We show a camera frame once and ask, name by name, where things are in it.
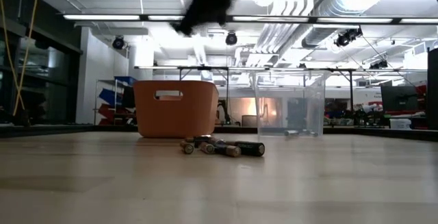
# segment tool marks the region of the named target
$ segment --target transparent storage container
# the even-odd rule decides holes
[[[259,139],[322,135],[329,71],[262,72],[253,75]]]

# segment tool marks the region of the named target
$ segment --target ceiling duct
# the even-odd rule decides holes
[[[366,10],[377,4],[380,0],[323,0],[313,11],[314,16],[361,16]],[[280,56],[283,57],[290,47],[316,48],[337,28],[314,27],[312,25],[299,25],[290,40],[283,45]]]

